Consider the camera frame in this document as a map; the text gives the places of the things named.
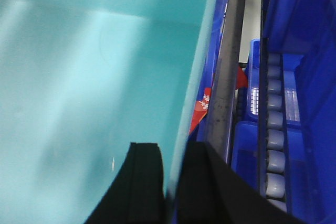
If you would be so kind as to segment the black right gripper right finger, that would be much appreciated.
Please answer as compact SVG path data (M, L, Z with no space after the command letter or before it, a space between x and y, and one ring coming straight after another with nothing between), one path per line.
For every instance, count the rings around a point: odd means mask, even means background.
M187 144L178 186L178 223L301 223L252 189L204 142Z

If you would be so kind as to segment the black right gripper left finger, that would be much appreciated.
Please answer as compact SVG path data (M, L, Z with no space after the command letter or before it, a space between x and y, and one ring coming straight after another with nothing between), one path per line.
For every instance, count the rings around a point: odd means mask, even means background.
M163 223L163 163L156 143L130 144L116 178L85 223Z

